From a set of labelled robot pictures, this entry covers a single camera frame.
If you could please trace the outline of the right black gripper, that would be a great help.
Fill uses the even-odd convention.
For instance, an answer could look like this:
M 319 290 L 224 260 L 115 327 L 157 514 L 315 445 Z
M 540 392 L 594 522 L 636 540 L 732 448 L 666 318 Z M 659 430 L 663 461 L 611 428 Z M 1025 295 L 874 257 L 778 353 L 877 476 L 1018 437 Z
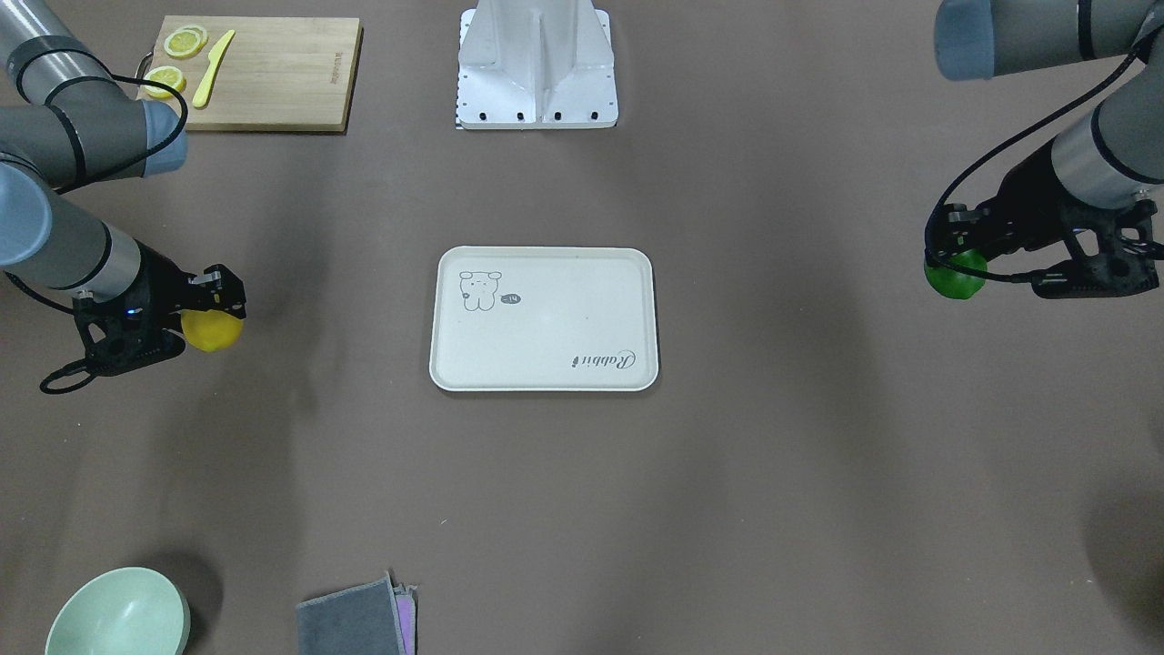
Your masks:
M 189 275 L 169 257 L 135 241 L 140 270 L 127 290 L 129 323 L 180 323 L 183 309 L 219 311 L 246 319 L 244 282 L 228 266 L 213 265 Z

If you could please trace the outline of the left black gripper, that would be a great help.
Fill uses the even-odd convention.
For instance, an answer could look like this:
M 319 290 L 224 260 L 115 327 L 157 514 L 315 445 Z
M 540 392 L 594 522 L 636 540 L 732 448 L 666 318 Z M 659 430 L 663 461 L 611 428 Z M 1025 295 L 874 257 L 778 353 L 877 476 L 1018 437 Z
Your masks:
M 987 245 L 987 258 L 994 259 L 1024 249 L 1034 252 L 1056 242 L 1064 242 L 1072 258 L 1083 258 L 1085 250 L 1074 237 L 1076 218 L 1086 205 L 1072 195 L 1053 166 L 1053 142 L 1018 163 L 1005 175 L 998 194 L 986 207 L 971 211 L 964 204 L 941 204 L 931 215 L 931 268 L 946 269 L 942 261 L 956 266 L 987 270 L 987 259 L 977 245 L 987 219 L 1002 226 L 1000 238 Z

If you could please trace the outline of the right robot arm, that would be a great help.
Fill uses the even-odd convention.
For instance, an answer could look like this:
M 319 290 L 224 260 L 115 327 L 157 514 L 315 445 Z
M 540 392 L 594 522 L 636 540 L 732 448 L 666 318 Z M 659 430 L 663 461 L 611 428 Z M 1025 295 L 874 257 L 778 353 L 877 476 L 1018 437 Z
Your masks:
M 128 314 L 186 309 L 244 318 L 229 269 L 190 275 L 71 202 L 98 181 L 171 173 L 186 161 L 187 104 L 134 100 L 45 1 L 3 2 L 3 272 Z

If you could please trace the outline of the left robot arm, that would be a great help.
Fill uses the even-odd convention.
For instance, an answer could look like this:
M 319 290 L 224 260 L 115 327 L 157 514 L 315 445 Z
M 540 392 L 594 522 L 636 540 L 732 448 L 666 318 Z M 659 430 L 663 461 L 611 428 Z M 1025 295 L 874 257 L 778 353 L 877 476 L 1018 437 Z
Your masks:
M 975 282 L 1117 294 L 1148 285 L 1161 259 L 1152 236 L 1161 192 L 1159 1 L 944 1 L 934 54 L 947 80 L 991 80 L 1114 59 L 1110 74 L 1024 128 L 993 154 L 1056 121 L 989 199 L 951 202 L 949 183 L 924 228 L 927 266 Z

